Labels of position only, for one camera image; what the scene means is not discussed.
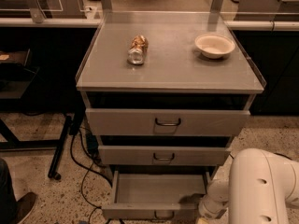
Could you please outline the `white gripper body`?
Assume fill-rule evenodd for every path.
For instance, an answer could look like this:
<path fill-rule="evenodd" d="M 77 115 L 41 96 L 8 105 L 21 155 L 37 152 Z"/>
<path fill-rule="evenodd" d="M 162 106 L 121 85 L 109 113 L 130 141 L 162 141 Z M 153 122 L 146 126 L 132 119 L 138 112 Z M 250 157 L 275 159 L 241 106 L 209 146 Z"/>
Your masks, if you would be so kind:
<path fill-rule="evenodd" d="M 206 194 L 199 202 L 198 211 L 205 219 L 220 219 L 228 208 L 228 199 L 211 197 Z"/>

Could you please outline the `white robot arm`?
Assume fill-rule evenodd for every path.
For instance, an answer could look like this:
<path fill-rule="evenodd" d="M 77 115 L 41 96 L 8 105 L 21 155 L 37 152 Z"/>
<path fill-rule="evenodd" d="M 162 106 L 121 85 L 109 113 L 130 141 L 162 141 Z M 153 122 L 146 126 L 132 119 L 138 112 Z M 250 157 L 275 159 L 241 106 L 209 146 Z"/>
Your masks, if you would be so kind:
<path fill-rule="evenodd" d="M 208 183 L 196 224 L 223 212 L 228 224 L 289 224 L 289 208 L 299 208 L 299 162 L 248 148 L 235 156 L 226 180 Z"/>

